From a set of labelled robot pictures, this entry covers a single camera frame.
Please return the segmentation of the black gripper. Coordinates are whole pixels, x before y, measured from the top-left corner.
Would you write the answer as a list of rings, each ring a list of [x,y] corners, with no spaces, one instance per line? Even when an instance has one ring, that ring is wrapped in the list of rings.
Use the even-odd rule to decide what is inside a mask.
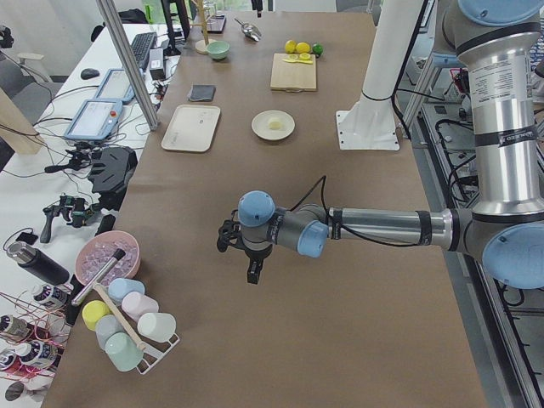
[[[224,220],[218,229],[217,249],[226,252],[229,247],[242,250],[249,258],[246,280],[249,284],[258,284],[264,266],[264,260],[272,253],[272,245],[264,243],[263,249],[251,249],[242,239],[241,223],[235,220],[237,209],[234,209],[230,218]]]

